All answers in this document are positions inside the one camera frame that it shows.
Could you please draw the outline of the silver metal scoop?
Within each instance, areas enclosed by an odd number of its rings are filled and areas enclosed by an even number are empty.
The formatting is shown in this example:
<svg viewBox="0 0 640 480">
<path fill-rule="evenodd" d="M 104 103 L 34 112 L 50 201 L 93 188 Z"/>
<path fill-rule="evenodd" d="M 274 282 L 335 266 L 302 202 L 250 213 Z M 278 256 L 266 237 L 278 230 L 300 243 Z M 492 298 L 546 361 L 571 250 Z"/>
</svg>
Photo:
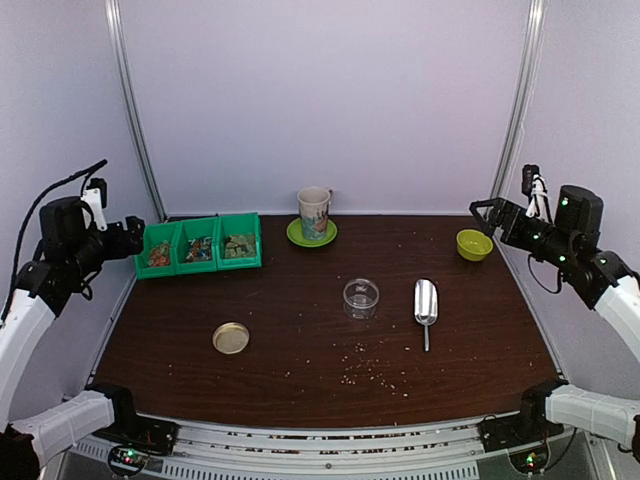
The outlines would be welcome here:
<svg viewBox="0 0 640 480">
<path fill-rule="evenodd" d="M 419 279 L 414 286 L 414 319 L 424 330 L 424 351 L 430 351 L 429 328 L 438 318 L 438 291 L 428 279 Z"/>
</svg>

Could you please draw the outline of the clear plastic round container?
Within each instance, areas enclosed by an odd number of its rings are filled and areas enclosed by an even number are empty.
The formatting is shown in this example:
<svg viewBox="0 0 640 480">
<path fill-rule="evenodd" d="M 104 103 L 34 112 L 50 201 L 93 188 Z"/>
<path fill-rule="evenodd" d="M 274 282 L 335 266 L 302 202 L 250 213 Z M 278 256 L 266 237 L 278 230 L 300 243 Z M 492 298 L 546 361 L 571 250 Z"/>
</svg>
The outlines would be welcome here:
<svg viewBox="0 0 640 480">
<path fill-rule="evenodd" d="M 343 310 L 352 319 L 366 320 L 374 316 L 380 299 L 378 286 L 371 280 L 349 280 L 343 289 Z"/>
</svg>

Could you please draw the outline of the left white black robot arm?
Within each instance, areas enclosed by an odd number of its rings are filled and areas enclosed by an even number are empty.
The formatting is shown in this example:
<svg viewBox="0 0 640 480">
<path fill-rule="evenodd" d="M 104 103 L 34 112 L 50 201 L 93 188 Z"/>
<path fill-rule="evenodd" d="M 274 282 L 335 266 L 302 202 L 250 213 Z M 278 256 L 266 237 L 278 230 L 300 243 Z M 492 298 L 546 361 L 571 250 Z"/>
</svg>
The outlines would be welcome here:
<svg viewBox="0 0 640 480">
<path fill-rule="evenodd" d="M 143 250 L 145 223 L 129 216 L 108 223 L 105 201 L 89 193 L 65 197 L 40 210 L 42 238 L 34 258 L 11 282 L 1 314 L 1 476 L 36 479 L 59 453 L 99 430 L 107 429 L 123 444 L 144 433 L 129 389 L 90 386 L 76 397 L 38 415 L 10 420 L 18 384 L 40 339 L 60 317 L 69 299 L 92 297 L 90 282 L 105 262 L 126 259 Z"/>
</svg>

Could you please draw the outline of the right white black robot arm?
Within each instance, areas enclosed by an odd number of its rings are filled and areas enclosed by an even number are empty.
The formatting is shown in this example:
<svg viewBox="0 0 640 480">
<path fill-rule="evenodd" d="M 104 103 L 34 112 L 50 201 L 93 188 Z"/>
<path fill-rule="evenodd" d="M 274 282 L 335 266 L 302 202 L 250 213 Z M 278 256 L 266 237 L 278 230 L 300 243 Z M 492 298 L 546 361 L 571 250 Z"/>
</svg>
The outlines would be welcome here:
<svg viewBox="0 0 640 480">
<path fill-rule="evenodd" d="M 481 231 L 502 232 L 503 244 L 528 252 L 558 270 L 586 307 L 595 311 L 639 352 L 639 275 L 618 254 L 598 246 L 603 200 L 592 191 L 564 185 L 552 222 L 529 217 L 504 198 L 474 201 L 469 210 Z M 578 388 L 566 381 L 545 381 L 521 397 L 512 430 L 519 440 L 535 440 L 550 424 L 588 431 L 639 453 L 639 403 Z"/>
</svg>

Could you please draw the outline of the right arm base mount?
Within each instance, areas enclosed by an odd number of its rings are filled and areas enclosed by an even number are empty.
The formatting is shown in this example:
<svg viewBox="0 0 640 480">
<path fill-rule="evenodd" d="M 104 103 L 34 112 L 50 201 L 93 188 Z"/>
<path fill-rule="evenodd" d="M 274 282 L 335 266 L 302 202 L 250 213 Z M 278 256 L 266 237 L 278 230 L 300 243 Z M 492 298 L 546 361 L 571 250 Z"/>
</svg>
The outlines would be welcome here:
<svg viewBox="0 0 640 480">
<path fill-rule="evenodd" d="M 487 415 L 477 427 L 486 453 L 544 442 L 564 432 L 560 424 L 526 420 L 520 413 L 503 417 Z"/>
</svg>

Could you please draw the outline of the green candy bin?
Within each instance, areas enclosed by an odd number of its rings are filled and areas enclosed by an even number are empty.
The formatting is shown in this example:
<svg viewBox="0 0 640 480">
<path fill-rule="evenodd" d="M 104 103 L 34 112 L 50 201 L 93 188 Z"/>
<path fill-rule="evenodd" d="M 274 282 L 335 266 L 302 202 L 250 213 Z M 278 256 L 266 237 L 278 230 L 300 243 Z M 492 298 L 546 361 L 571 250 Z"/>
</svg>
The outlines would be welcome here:
<svg viewBox="0 0 640 480">
<path fill-rule="evenodd" d="M 180 275 L 210 273 L 217 270 L 217 217 L 184 220 L 179 223 L 176 242 L 176 271 Z"/>
<path fill-rule="evenodd" d="M 261 224 L 257 213 L 218 218 L 215 254 L 219 270 L 262 266 Z"/>
<path fill-rule="evenodd" d="M 135 257 L 138 280 L 173 277 L 177 272 L 177 222 L 145 227 L 143 251 Z"/>
</svg>

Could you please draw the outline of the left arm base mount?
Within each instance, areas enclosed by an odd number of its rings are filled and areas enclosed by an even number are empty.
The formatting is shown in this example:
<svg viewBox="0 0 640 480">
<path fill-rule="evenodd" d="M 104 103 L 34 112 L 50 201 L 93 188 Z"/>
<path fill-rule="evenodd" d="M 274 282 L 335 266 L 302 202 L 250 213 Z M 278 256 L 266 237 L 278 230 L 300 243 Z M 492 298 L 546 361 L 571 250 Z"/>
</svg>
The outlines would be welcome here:
<svg viewBox="0 0 640 480">
<path fill-rule="evenodd" d="M 173 453 L 178 431 L 179 425 L 175 422 L 134 414 L 116 420 L 93 435 L 155 456 L 168 456 Z"/>
</svg>

